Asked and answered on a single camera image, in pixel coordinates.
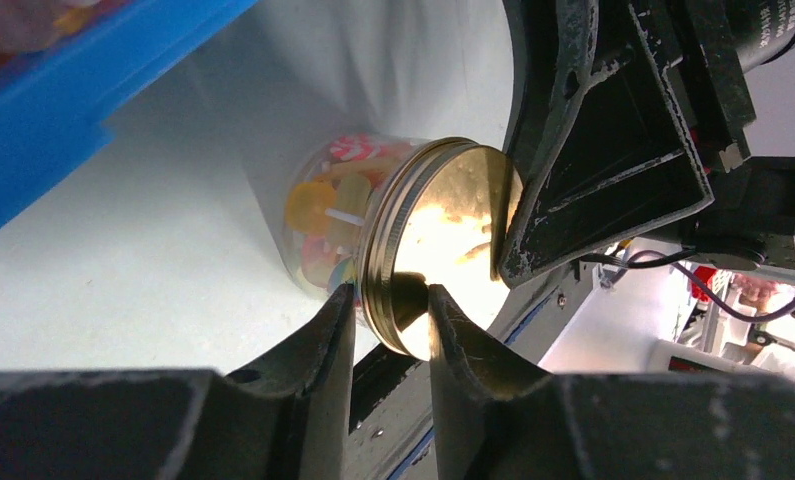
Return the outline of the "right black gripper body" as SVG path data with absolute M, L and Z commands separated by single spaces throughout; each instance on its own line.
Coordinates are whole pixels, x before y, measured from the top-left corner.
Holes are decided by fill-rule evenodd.
M 795 156 L 752 153 L 746 76 L 795 46 L 795 1 L 639 1 L 652 86 L 642 126 L 672 154 L 640 227 L 700 262 L 795 270 Z

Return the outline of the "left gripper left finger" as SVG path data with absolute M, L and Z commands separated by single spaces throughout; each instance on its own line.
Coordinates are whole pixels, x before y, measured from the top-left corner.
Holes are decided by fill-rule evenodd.
M 355 334 L 355 289 L 342 284 L 305 325 L 226 375 L 257 399 L 259 479 L 341 477 Z

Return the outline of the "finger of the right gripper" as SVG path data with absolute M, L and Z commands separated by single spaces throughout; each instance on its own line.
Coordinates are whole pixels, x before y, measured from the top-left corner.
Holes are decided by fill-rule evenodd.
M 713 201 L 672 69 L 663 1 L 508 1 L 504 150 L 523 191 L 499 255 L 520 286 Z

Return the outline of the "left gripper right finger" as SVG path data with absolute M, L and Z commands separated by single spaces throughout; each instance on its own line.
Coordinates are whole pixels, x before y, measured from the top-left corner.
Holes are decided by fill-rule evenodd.
M 440 478 L 555 478 L 551 376 L 478 327 L 441 285 L 429 288 L 429 314 L 430 363 L 460 400 L 456 415 L 437 420 Z

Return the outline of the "round gold jar lid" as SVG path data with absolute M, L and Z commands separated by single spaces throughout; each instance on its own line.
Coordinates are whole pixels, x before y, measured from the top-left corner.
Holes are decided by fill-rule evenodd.
M 497 263 L 522 189 L 499 150 L 451 137 L 418 146 L 371 200 L 356 286 L 370 330 L 388 349 L 429 360 L 427 288 L 442 285 L 487 329 L 510 289 Z

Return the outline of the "clear plastic jar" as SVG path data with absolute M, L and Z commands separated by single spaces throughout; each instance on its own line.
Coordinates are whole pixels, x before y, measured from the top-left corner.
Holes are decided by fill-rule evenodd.
M 355 279 L 355 258 L 375 204 L 427 141 L 369 132 L 343 133 L 315 149 L 285 197 L 277 246 L 291 279 L 325 299 Z

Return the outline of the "blue plastic candy bin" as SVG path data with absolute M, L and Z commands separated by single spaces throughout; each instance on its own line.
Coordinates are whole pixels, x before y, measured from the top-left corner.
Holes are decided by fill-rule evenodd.
M 0 68 L 0 228 L 106 145 L 106 118 L 253 4 L 100 5 L 76 35 Z

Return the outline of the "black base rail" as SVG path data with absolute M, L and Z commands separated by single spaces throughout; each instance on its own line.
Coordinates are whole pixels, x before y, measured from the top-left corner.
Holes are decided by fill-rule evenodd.
M 573 262 L 516 288 L 488 333 L 537 363 L 550 350 L 596 285 L 594 265 Z M 376 347 L 354 367 L 343 450 L 343 479 L 403 479 L 435 468 L 439 417 L 456 415 L 449 374 Z

